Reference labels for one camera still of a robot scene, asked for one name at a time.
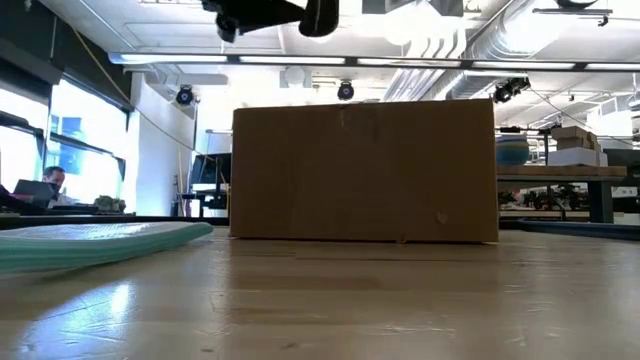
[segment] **white wall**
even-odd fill
[[[202,101],[198,105],[198,129],[196,151],[216,154],[231,151],[230,134],[207,134],[207,130],[228,132],[233,124],[233,111],[239,102],[228,87],[210,87],[200,93]]]
[[[171,201],[176,197],[174,176],[180,174],[184,188],[187,186],[194,120],[151,89],[142,74],[134,74],[132,101],[139,116],[136,212],[138,215],[170,215]],[[163,134],[152,122],[183,145]]]

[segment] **brown cardboard box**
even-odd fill
[[[493,104],[236,110],[231,183],[237,237],[497,241]]]
[[[596,150],[598,138],[594,133],[588,132],[578,126],[555,128],[551,130],[551,138],[556,140],[557,150],[585,148]]]

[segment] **man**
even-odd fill
[[[58,191],[62,188],[62,184],[64,184],[65,172],[64,169],[60,166],[49,166],[44,169],[42,174],[42,182],[47,182],[51,184],[58,185]],[[73,205],[74,201],[70,197],[58,194],[57,200],[51,200],[49,202],[49,208],[54,206],[68,206]]]

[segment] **ceiling light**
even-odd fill
[[[589,64],[585,68],[586,70],[626,70],[626,71],[640,71],[640,64],[625,64],[625,63],[597,63]]]
[[[569,70],[576,64],[572,62],[541,61],[475,61],[474,68],[491,69],[526,69],[526,70]]]
[[[508,77],[508,78],[523,78],[527,77],[526,72],[515,71],[496,71],[496,70],[465,70],[464,76],[468,77]]]
[[[457,68],[460,60],[447,59],[402,59],[402,58],[360,58],[359,65],[389,67]]]
[[[343,57],[314,56],[240,56],[240,62],[256,64],[341,65]]]
[[[225,63],[225,55],[189,55],[189,54],[144,54],[110,53],[109,60],[114,64],[143,65],[157,63]]]
[[[190,5],[202,7],[201,0],[138,0],[140,5]]]

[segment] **wooden table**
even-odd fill
[[[640,244],[228,241],[0,279],[0,358],[638,359]]]
[[[563,183],[587,183],[589,221],[613,223],[611,184],[627,176],[623,166],[498,166],[498,188],[523,189]]]

